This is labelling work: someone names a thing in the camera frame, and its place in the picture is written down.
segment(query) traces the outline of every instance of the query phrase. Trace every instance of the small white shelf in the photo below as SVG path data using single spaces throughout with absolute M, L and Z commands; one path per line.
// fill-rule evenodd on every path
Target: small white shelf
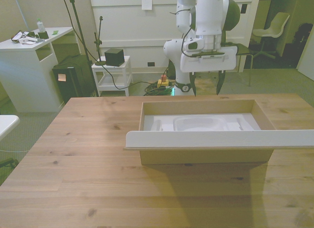
M 130 57 L 125 56 L 124 60 L 125 62 L 119 67 L 104 65 L 104 67 L 112 74 L 114 82 L 118 88 L 128 87 L 130 83 L 133 82 Z M 92 66 L 92 70 L 99 96 L 101 95 L 101 91 L 120 91 L 114 86 L 111 75 L 108 74 L 108 72 L 102 66 L 97 66 L 94 64 Z M 103 73 L 103 76 L 99 81 L 97 81 L 98 73 Z M 129 96 L 128 88 L 125 88 L 121 91 L 125 91 L 126 96 Z
M 122 88 L 125 87 L 124 79 L 122 74 L 112 74 L 114 83 L 117 87 Z M 127 85 L 131 82 L 131 75 L 127 75 Z M 116 87 L 114 86 L 112 82 L 112 77 L 109 74 L 106 74 L 102 77 L 102 79 L 98 83 L 98 88 L 100 91 L 115 91 Z

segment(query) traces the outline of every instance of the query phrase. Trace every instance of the black cable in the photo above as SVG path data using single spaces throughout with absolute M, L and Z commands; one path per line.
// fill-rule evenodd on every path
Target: black cable
M 162 74 L 163 76 L 165 75 L 167 70 L 168 68 L 163 72 Z M 166 88 L 165 86 L 157 87 L 157 84 L 158 84 L 158 81 L 146 87 L 144 90 L 146 92 L 144 96 L 166 96 L 171 93 L 172 88 L 174 86 L 171 82 L 169 83 L 169 86 L 170 86 L 169 88 Z
M 63 1 L 64 1 L 64 4 L 65 4 L 66 9 L 67 9 L 67 11 L 68 11 L 68 15 L 69 15 L 69 18 L 70 18 L 70 22 L 71 22 L 71 25 L 72 25 L 72 29 L 73 29 L 74 33 L 76 34 L 76 36 L 78 37 L 79 41 L 83 44 L 83 41 L 81 40 L 81 38 L 79 37 L 78 33 L 77 33 L 76 30 L 74 29 L 74 25 L 73 25 L 73 22 L 72 22 L 72 18 L 71 18 L 71 14 L 70 14 L 70 11 L 69 11 L 67 2 L 66 2 L 66 0 L 63 0 Z M 97 62 L 97 59 L 90 53 L 90 51 L 89 51 L 87 48 L 86 48 L 86 50 L 87 50 L 87 52 L 90 54 L 90 56 Z M 131 86 L 133 86 L 133 85 L 136 85 L 136 84 L 138 84 L 138 83 L 142 83 L 142 81 L 141 81 L 141 82 L 136 82 L 136 83 L 133 83 L 133 84 L 127 86 L 127 87 L 119 88 L 119 87 L 117 87 L 117 85 L 116 85 L 115 82 L 114 82 L 113 75 L 112 75 L 103 65 L 101 65 L 101 66 L 102 66 L 102 67 L 108 72 L 108 74 L 111 76 L 113 85 L 114 85 L 115 88 L 117 88 L 118 90 L 123 90 L 123 89 L 129 88 L 129 87 L 131 87 Z
M 180 11 L 177 11 L 176 13 L 172 13 L 172 12 L 170 12 L 170 14 L 173 14 L 173 15 L 177 15 L 179 12 L 181 12 L 181 11 L 190 11 L 191 9 L 184 9 L 184 10 L 180 10 Z
M 188 32 L 186 33 L 186 35 L 184 36 L 184 38 L 183 38 L 183 40 L 182 40 L 181 52 L 182 52 L 183 55 L 185 55 L 185 56 L 187 56 L 187 57 L 193 57 L 193 58 L 194 58 L 194 56 L 187 55 L 187 54 L 185 54 L 184 51 L 183 51 L 184 40 L 185 40 L 186 36 L 188 35 L 188 33 L 190 33 L 191 29 L 192 29 L 192 28 L 190 28 L 190 29 L 188 30 Z

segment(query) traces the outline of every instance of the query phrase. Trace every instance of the small object on desk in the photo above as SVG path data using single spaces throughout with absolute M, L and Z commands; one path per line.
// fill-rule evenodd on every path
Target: small object on desk
M 38 32 L 38 36 L 39 36 L 39 38 L 42 38 L 42 39 L 49 39 L 47 31 L 45 31 L 45 32 Z
M 161 86 L 169 86 L 169 79 L 167 78 L 167 75 L 162 75 L 161 79 L 158 80 L 157 87 Z
M 110 48 L 105 52 L 106 65 L 117 66 L 122 65 L 124 61 L 124 53 L 122 49 Z

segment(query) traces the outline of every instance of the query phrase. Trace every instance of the white cabinet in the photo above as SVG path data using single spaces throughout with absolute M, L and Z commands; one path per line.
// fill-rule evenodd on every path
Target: white cabinet
M 0 80 L 18 112 L 58 112 L 62 107 L 52 68 L 80 50 L 71 27 L 46 31 L 49 39 L 34 45 L 0 43 Z

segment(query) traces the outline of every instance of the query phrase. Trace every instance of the floor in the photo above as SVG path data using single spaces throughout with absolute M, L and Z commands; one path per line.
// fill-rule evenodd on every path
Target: floor
M 314 81 L 299 73 L 296 69 L 280 68 L 281 60 L 259 61 L 254 60 L 255 68 L 252 70 L 251 86 L 248 86 L 249 70 L 243 73 L 227 73 L 221 94 L 254 94 L 254 93 L 297 93 L 314 107 Z M 134 83 L 145 81 L 155 82 L 161 74 L 134 74 Z M 198 95 L 215 95 L 217 73 L 198 73 L 196 80 Z M 143 96 L 147 83 L 138 83 L 129 88 L 130 96 Z M 105 96 L 125 96 L 124 91 L 102 92 Z M 1 114 L 14 114 L 20 117 L 20 124 L 0 142 L 0 161 L 14 158 L 21 161 L 27 151 L 38 140 L 49 126 L 57 113 L 19 113 L 11 101 L 0 107 Z M 0 185 L 12 172 L 12 168 L 0 168 Z

